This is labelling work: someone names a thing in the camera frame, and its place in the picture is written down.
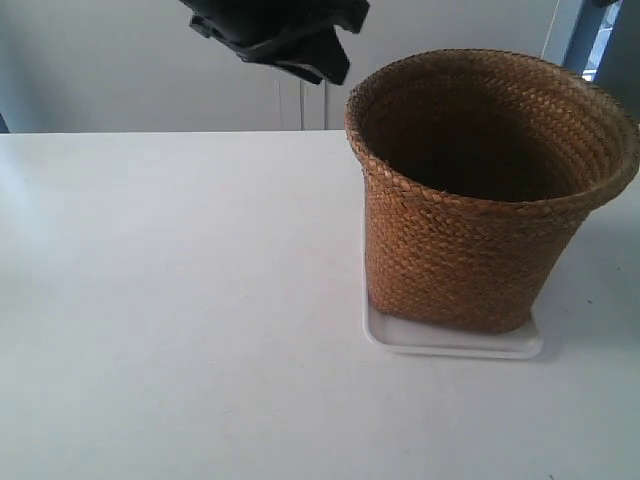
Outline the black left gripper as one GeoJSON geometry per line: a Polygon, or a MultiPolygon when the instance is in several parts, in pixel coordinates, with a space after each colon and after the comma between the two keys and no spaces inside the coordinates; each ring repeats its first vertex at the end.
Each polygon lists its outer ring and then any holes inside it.
{"type": "Polygon", "coordinates": [[[343,85],[350,61],[334,27],[361,31],[370,3],[361,0],[184,0],[190,27],[264,65],[308,83],[343,85]]]}

